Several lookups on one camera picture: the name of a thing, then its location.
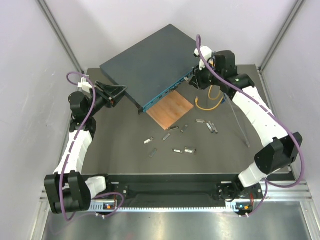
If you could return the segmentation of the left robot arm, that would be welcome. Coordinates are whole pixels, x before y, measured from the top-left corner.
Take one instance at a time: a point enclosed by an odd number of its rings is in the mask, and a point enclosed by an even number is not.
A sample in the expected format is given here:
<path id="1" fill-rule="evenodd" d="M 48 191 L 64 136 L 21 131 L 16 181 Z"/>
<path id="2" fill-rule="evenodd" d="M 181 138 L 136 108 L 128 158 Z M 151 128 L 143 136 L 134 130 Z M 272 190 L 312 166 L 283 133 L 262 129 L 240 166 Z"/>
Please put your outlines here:
<path id="1" fill-rule="evenodd" d="M 71 109 L 68 143 L 58 167 L 44 179 L 44 187 L 54 214 L 87 211 L 91 200 L 100 195 L 109 198 L 114 191 L 103 175 L 84 179 L 82 168 L 89 146 L 94 140 L 95 114 L 102 108 L 114 108 L 125 96 L 126 86 L 96 82 L 79 83 L 82 91 L 69 95 Z"/>

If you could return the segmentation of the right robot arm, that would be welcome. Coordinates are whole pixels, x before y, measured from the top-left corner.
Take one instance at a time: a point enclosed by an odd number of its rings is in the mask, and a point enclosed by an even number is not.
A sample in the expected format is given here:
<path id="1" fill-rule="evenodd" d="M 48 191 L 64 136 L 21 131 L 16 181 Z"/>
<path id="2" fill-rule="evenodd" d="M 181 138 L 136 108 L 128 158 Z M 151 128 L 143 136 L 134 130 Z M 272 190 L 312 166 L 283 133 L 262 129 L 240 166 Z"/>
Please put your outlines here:
<path id="1" fill-rule="evenodd" d="M 263 146 L 254 156 L 254 163 L 234 180 L 234 194 L 245 198 L 252 186 L 296 161 L 303 138 L 298 132 L 288 133 L 275 120 L 253 80 L 247 74 L 238 73 L 232 51 L 212 52 L 202 46 L 193 54 L 200 60 L 192 70 L 190 85 L 201 90 L 218 86 L 247 117 Z"/>

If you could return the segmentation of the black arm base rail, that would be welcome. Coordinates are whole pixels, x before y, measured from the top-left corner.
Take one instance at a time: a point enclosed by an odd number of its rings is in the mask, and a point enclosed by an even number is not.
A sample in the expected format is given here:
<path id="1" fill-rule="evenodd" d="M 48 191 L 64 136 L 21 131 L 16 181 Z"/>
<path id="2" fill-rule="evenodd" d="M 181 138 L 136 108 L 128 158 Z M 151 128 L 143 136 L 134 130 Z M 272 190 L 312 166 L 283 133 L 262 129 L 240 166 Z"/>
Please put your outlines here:
<path id="1" fill-rule="evenodd" d="M 242 188 L 236 174 L 109 174 L 106 192 L 124 196 L 125 208 L 223 207 L 263 197 L 260 184 Z"/>

